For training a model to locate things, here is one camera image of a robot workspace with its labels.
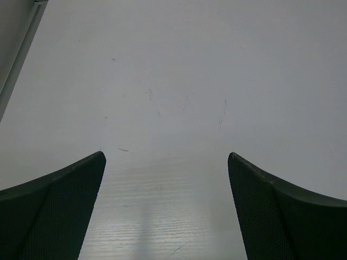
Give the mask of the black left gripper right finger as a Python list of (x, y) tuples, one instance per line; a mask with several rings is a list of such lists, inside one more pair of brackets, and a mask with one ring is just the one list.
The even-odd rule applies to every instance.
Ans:
[(228, 174), (247, 259), (346, 259), (346, 201), (291, 184), (235, 152)]

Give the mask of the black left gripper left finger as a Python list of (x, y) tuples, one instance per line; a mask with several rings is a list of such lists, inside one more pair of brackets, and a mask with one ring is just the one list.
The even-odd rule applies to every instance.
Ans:
[(98, 151), (1, 190), (1, 259), (78, 259), (105, 166)]

